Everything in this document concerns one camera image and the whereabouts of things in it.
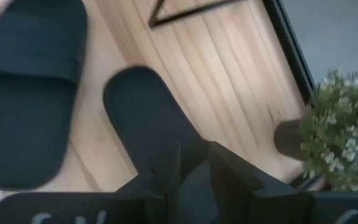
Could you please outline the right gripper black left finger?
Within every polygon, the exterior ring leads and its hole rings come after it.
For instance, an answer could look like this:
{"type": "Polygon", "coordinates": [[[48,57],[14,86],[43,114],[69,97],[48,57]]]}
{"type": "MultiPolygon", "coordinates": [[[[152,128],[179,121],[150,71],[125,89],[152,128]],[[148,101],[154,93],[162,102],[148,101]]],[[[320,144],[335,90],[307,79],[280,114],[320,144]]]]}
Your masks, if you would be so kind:
{"type": "Polygon", "coordinates": [[[175,223],[181,182],[181,148],[171,144],[153,157],[146,171],[116,191],[127,198],[145,200],[149,223],[175,223]]]}

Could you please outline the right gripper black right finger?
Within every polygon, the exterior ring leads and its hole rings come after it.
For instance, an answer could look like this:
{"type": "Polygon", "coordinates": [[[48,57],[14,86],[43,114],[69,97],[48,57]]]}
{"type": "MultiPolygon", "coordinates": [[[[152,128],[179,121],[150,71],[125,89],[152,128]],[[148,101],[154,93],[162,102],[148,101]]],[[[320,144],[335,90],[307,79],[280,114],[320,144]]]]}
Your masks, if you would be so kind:
{"type": "Polygon", "coordinates": [[[307,223],[301,192],[265,173],[218,142],[208,164],[221,223],[307,223]]]}

